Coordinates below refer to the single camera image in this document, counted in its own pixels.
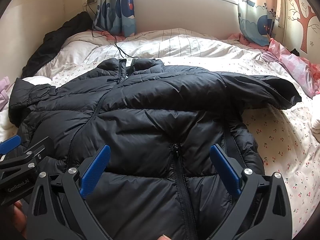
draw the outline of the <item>jacket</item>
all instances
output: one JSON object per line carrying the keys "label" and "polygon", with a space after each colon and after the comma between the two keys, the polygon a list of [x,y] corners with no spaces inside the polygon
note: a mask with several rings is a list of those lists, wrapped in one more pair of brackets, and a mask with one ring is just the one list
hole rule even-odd
{"label": "jacket", "polygon": [[60,174],[108,144],[110,162],[87,198],[108,234],[114,240],[162,234],[204,240],[234,203],[210,161],[210,146],[218,143],[243,168],[264,174],[241,114],[266,104],[288,109],[301,97],[274,76],[164,66],[154,59],[125,65],[125,59],[105,60],[60,88],[17,79],[9,118],[22,144],[9,157],[49,136],[54,151],[41,170]]}

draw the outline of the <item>blue gripper pad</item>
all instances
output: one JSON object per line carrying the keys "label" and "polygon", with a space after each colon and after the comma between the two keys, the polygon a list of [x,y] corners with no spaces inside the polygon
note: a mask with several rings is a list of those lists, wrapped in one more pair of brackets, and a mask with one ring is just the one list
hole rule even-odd
{"label": "blue gripper pad", "polygon": [[230,165],[226,154],[217,145],[210,148],[210,159],[217,170],[223,185],[228,193],[232,196],[239,197],[241,195],[240,178]]}
{"label": "blue gripper pad", "polygon": [[105,145],[96,155],[81,178],[80,195],[86,198],[96,187],[104,169],[110,160],[110,147]]}
{"label": "blue gripper pad", "polygon": [[12,151],[15,147],[18,147],[21,143],[21,138],[19,135],[15,135],[10,139],[0,143],[0,155],[6,155],[8,152]]}

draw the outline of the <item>jacket zipper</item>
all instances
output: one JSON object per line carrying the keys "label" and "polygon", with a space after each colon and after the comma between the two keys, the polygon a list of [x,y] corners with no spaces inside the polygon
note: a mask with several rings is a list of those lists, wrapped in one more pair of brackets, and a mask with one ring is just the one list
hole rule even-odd
{"label": "jacket zipper", "polygon": [[195,217],[193,214],[193,208],[183,174],[183,164],[180,153],[180,145],[175,144],[171,149],[171,155],[173,156],[173,168],[176,177],[176,184],[183,214],[183,220],[186,228],[187,240],[198,240]]}
{"label": "jacket zipper", "polygon": [[[118,78],[108,79],[108,80],[107,80],[107,82],[108,82],[108,81],[116,81],[116,84],[113,86],[113,88],[112,88],[111,90],[113,90],[113,89],[115,88],[115,86],[120,83],[120,77],[121,77],[121,73],[122,73],[122,67],[121,67],[122,61],[123,61],[123,59],[120,59],[120,60],[119,60]],[[93,115],[92,115],[92,116],[90,117],[90,119],[84,124],[84,126],[82,126],[82,127],[76,132],[73,140],[71,141],[71,145],[70,145],[70,149],[69,149],[69,153],[68,153],[67,165],[66,165],[66,170],[65,170],[65,171],[67,171],[67,169],[70,168],[69,166],[70,166],[70,163],[72,163],[72,156],[73,156],[73,150],[74,150],[74,147],[75,147],[75,143],[76,143],[76,141],[77,141],[77,139],[78,139],[81,131],[84,129],[84,127],[85,127],[92,119],[94,119],[94,118],[98,115],[98,113],[99,113],[99,111],[100,111],[100,109],[101,109],[102,103],[103,103],[103,101],[104,101],[104,98],[107,96],[108,92],[106,92],[106,93],[102,96],[102,98],[99,100],[99,103],[98,103],[97,108],[96,108],[96,110],[94,111]]]}

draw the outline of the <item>black cable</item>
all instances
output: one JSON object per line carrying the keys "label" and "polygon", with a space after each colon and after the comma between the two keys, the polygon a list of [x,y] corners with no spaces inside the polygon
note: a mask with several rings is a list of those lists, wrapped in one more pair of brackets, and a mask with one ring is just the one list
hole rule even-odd
{"label": "black cable", "polygon": [[[95,12],[91,9],[91,7],[90,7],[90,5],[89,5],[88,3],[85,5],[85,10],[87,11],[87,13],[88,13],[87,6],[89,6],[90,10],[91,10],[91,11],[93,12],[93,14],[94,14],[94,19],[96,19],[97,15],[96,15]],[[118,49],[120,56],[121,56],[122,58],[125,58],[125,57],[121,54],[121,52],[123,52],[126,56],[128,56],[128,57],[130,57],[130,58],[135,58],[135,57],[132,57],[132,56],[126,54],[126,53],[117,45],[117,37],[116,37],[115,35],[105,34],[105,35],[101,35],[101,36],[94,36],[94,35],[93,35],[93,21],[92,21],[92,30],[91,30],[91,33],[92,33],[92,37],[94,37],[94,38],[100,38],[100,37],[104,37],[104,36],[112,36],[112,37],[114,37],[114,38],[115,38],[115,46],[116,46],[116,48]]]}

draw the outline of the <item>curtain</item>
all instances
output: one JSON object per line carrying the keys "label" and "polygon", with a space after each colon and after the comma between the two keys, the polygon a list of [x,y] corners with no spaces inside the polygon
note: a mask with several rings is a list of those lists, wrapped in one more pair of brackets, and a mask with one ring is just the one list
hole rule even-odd
{"label": "curtain", "polygon": [[247,40],[269,45],[279,23],[281,0],[239,0],[240,30]]}
{"label": "curtain", "polygon": [[133,36],[136,31],[133,0],[98,0],[94,28],[112,35]]}

